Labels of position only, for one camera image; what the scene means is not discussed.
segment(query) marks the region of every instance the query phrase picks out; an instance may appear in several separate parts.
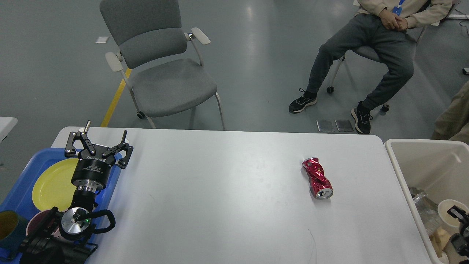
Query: white bin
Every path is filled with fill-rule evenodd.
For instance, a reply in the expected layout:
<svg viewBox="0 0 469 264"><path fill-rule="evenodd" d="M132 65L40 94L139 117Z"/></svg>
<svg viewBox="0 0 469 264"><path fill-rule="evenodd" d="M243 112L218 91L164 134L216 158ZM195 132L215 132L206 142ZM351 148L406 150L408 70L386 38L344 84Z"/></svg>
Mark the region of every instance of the white bin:
<svg viewBox="0 0 469 264"><path fill-rule="evenodd" d="M436 204L453 199L469 206L469 146L458 141L388 140L385 147L430 259L441 264L408 188L424 190ZM451 264L464 260L451 245L446 248Z"/></svg>

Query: crushed soda can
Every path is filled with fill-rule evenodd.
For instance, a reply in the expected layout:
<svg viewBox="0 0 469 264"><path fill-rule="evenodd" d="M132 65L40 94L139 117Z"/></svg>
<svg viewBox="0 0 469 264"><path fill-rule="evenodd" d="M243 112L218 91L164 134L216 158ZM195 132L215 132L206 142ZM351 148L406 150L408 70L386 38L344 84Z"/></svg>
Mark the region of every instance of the crushed soda can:
<svg viewBox="0 0 469 264"><path fill-rule="evenodd" d="M330 198L334 192L331 182L324 176L324 169L319 164L319 158L305 159L302 165L310 177L310 186L314 197L319 200Z"/></svg>

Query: gray chair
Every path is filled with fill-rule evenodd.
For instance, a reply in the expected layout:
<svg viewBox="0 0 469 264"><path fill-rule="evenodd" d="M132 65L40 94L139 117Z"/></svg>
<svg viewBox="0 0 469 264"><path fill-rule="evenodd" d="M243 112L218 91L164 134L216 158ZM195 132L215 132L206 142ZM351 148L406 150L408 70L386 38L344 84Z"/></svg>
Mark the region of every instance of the gray chair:
<svg viewBox="0 0 469 264"><path fill-rule="evenodd" d="M422 7L421 10L427 9L427 7L430 5L430 2L431 2L431 1L428 0L427 3ZM354 0L353 5L354 5L354 6L358 6L358 7L360 6L360 4L358 3L357 0ZM412 59L414 59L414 57L415 57L415 52L416 52L417 44L418 44L418 42L420 41L420 38L421 38L421 37L423 36L423 34L425 33L425 30L426 30L426 27L423 27L423 28L422 28L422 31L420 31L420 34L419 34L417 40L413 39L413 38L410 37L409 35L406 35L407 40L408 40L409 43L411 43L412 46L413 46ZM378 54L375 52L375 50L374 50L372 47L370 47L370 46L361 46L361 47L358 47L358 48L356 48L356 49L352 49L352 51L353 51L354 53L356 53L357 55L359 55L359 56L365 57L365 58L370 59L370 60L375 61L375 62L383 63L383 62L381 61L381 59L379 58ZM339 68L340 68L340 66L342 65L342 62L344 62L344 60L345 60L345 55L344 55L342 58L340 58L340 60L339 60L339 65L337 65L337 67L336 67L336 69L335 69L335 71L334 71L334 75L333 75L333 77L332 77L332 79L331 79L331 82L330 82L329 86L328 86L327 89L326 89L327 93L333 93L333 92L334 92L334 90L335 90L335 88L334 88L334 86L333 86L334 80L335 80L335 77L336 77L336 75L337 75L337 72L339 71ZM387 111L389 111L389 108L390 108L390 107L389 107L389 104L386 102L386 103L383 104L383 106L381 107L381 111L382 111L382 112L387 112Z"/></svg>
<svg viewBox="0 0 469 264"><path fill-rule="evenodd" d="M204 45L210 40L198 28L181 29L177 0L102 0L99 9L120 51L107 53L114 72L120 72L130 91L140 119L162 117L192 109L213 95L217 98L221 123L223 111L217 85L203 69L204 63L194 39ZM184 53L187 42L194 46L199 63L179 59L143 70L127 79L121 62L133 69L158 58Z"/></svg>

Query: chair backrest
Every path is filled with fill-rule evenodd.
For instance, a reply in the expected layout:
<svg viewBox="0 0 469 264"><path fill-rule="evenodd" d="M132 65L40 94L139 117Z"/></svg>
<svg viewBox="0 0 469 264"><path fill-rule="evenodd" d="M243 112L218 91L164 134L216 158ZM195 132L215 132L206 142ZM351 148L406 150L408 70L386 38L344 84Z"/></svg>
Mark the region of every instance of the chair backrest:
<svg viewBox="0 0 469 264"><path fill-rule="evenodd" d="M177 0L102 0L99 9L130 69L187 49Z"/></svg>
<svg viewBox="0 0 469 264"><path fill-rule="evenodd" d="M427 9L431 4L431 0L427 0L424 4L424 6L422 6L422 8L420 8L420 10L418 11L418 13L424 11L425 9Z"/></svg>

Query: hand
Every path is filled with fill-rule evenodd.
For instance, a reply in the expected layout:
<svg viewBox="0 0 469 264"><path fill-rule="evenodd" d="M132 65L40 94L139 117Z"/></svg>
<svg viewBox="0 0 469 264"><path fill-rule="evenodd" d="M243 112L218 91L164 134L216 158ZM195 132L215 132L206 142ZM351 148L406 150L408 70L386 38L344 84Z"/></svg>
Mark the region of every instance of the hand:
<svg viewBox="0 0 469 264"><path fill-rule="evenodd" d="M397 29L397 31L404 31L409 28L409 23L407 22L407 19L405 18L398 21L397 24L399 25L399 28Z"/></svg>
<svg viewBox="0 0 469 264"><path fill-rule="evenodd" d="M381 18L381 22L386 29L398 29L399 24L397 24L397 21L402 20L402 18L400 18L398 15L389 12L386 9L383 9L383 11L379 13L379 17Z"/></svg>

